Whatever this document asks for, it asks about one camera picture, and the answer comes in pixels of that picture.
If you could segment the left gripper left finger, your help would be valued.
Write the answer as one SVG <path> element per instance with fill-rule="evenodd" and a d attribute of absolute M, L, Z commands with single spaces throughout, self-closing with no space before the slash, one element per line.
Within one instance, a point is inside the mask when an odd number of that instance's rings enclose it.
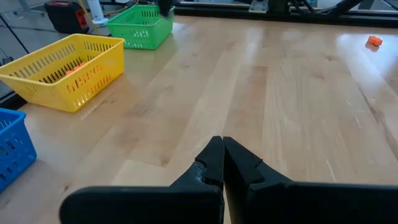
<path fill-rule="evenodd" d="M 214 136 L 170 186 L 91 186 L 64 199 L 62 223 L 223 223 L 224 142 Z"/>

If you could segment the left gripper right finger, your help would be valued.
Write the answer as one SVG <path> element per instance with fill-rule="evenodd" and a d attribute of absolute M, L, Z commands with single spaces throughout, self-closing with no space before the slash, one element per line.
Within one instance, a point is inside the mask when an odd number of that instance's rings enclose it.
<path fill-rule="evenodd" d="M 397 223 L 397 186 L 298 182 L 231 137 L 224 184 L 232 223 Z"/>

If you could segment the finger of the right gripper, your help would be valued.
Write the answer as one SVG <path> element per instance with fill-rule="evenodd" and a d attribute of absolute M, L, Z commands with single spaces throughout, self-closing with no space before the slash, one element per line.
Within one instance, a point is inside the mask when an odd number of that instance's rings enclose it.
<path fill-rule="evenodd" d="M 163 17 L 169 17 L 170 10 L 174 7 L 174 0 L 158 0 L 160 15 Z"/>

